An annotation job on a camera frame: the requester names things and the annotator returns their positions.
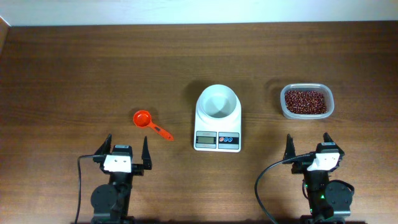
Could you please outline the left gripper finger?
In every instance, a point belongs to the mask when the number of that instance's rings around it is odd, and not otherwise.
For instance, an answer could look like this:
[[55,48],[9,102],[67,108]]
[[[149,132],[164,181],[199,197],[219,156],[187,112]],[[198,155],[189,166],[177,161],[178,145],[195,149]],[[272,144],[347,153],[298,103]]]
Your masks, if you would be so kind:
[[141,158],[143,161],[143,168],[145,170],[151,170],[152,169],[152,159],[151,159],[150,153],[149,153],[147,136],[144,138]]
[[105,139],[104,143],[96,150],[96,156],[102,156],[110,153],[111,150],[111,140],[112,134],[108,134],[108,137]]

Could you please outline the orange measuring scoop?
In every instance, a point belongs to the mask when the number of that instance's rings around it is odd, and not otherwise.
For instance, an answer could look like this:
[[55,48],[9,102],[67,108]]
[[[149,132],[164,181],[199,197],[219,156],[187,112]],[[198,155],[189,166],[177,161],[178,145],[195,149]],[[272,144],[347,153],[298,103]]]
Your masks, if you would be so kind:
[[135,112],[133,115],[133,123],[139,128],[153,129],[157,134],[168,141],[174,140],[174,137],[168,131],[152,122],[152,116],[146,110],[139,110]]

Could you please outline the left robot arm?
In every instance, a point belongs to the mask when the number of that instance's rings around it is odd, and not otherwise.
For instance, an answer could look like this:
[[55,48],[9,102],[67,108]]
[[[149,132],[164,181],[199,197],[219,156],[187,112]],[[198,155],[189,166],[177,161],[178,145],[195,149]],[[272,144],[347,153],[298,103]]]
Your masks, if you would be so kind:
[[133,217],[128,215],[135,176],[143,176],[145,170],[152,169],[147,138],[144,138],[141,164],[133,163],[132,147],[111,144],[109,135],[94,153],[93,161],[99,164],[104,174],[109,175],[109,182],[95,188],[91,194],[91,205],[94,209],[92,223],[133,224]]

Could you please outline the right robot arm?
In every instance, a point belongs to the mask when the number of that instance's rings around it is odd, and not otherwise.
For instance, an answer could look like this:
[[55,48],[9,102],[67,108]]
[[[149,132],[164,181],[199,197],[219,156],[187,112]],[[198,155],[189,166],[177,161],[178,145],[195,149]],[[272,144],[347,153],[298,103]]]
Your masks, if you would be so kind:
[[300,217],[300,223],[344,223],[351,215],[354,187],[342,180],[331,180],[330,174],[339,168],[345,153],[328,133],[323,142],[308,154],[296,155],[293,138],[287,135],[284,164],[292,164],[293,174],[302,174],[302,192],[308,200],[310,215]]

